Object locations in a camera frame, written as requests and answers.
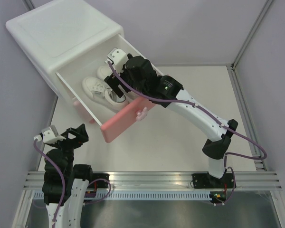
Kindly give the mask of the light pink drawer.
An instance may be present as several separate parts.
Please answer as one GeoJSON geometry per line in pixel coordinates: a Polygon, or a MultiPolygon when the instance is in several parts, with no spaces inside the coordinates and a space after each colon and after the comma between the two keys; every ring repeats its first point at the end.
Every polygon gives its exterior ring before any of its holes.
{"type": "Polygon", "coordinates": [[[91,114],[84,108],[84,106],[80,103],[80,101],[74,97],[73,100],[73,107],[78,113],[78,115],[87,123],[93,124],[95,123],[95,119],[91,116],[91,114]]]}

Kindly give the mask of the white sneaker sideways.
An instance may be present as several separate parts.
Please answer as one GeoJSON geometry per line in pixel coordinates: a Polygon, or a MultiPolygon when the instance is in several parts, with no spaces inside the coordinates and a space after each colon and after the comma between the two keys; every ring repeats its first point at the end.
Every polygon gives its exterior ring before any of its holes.
{"type": "Polygon", "coordinates": [[[119,97],[106,82],[95,77],[84,78],[82,89],[90,100],[115,112],[121,111],[129,104],[125,95],[119,97]]]}

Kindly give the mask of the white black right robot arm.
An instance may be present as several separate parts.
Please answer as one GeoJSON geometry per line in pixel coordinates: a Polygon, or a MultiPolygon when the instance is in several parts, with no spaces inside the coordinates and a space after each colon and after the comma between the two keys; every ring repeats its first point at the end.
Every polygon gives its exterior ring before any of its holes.
{"type": "Polygon", "coordinates": [[[238,122],[224,120],[199,104],[183,85],[168,75],[159,75],[149,60],[128,54],[114,69],[113,63],[97,70],[97,77],[104,81],[117,96],[132,93],[142,96],[154,104],[168,108],[186,118],[207,137],[202,148],[209,159],[207,181],[214,188],[225,181],[225,154],[231,144],[238,122]]]}

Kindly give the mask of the dark pink drawer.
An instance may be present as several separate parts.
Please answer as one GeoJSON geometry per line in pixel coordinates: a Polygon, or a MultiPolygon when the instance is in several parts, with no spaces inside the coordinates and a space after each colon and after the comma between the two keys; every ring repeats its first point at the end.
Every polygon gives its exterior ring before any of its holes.
{"type": "Polygon", "coordinates": [[[100,126],[104,140],[107,143],[112,142],[136,122],[136,113],[138,110],[147,107],[149,111],[155,106],[151,101],[143,97],[131,98],[127,95],[126,98],[129,101],[129,104],[121,111],[115,112],[105,106],[93,102],[86,96],[82,89],[83,79],[87,77],[97,78],[97,69],[100,66],[108,66],[107,54],[113,48],[119,48],[126,54],[130,53],[133,56],[140,55],[140,52],[126,39],[121,35],[116,35],[88,51],[67,66],[64,66],[56,73],[67,92],[67,95],[65,96],[66,100],[72,105],[74,97],[80,101],[84,108],[95,119],[95,123],[100,126]]]}

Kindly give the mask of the white sneaker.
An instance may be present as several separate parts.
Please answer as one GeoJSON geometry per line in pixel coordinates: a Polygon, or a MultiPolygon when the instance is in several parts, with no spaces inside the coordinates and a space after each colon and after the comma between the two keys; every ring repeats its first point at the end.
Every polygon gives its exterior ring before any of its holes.
{"type": "Polygon", "coordinates": [[[112,70],[109,66],[100,66],[96,71],[96,77],[103,81],[111,74],[112,70]]]}

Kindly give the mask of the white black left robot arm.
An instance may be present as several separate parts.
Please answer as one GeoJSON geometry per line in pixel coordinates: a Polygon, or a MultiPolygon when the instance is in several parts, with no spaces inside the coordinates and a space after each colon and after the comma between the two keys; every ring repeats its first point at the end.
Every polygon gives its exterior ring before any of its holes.
{"type": "Polygon", "coordinates": [[[59,134],[52,125],[41,134],[42,142],[52,147],[45,156],[42,187],[49,226],[78,228],[86,190],[94,183],[90,165],[74,164],[74,150],[89,140],[86,127],[81,124],[59,134]]]}

